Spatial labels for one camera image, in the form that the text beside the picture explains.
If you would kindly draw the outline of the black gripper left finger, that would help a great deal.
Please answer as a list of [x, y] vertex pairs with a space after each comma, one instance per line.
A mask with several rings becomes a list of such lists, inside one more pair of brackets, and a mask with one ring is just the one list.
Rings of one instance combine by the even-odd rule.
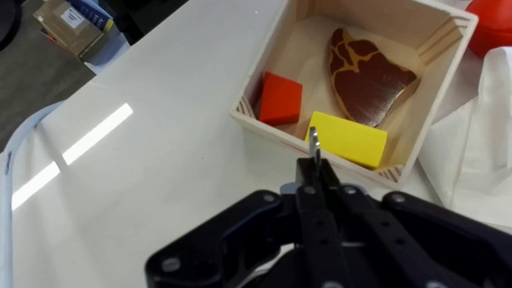
[[293, 193], [254, 190], [154, 252], [147, 288], [322, 288], [341, 281], [341, 246], [325, 193], [326, 160], [299, 158]]

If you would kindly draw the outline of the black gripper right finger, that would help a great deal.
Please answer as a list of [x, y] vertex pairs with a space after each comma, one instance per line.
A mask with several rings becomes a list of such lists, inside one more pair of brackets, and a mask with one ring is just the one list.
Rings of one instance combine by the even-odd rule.
[[382, 288], [512, 288], [512, 235], [402, 190], [373, 198], [318, 164], [339, 235], [362, 241]]

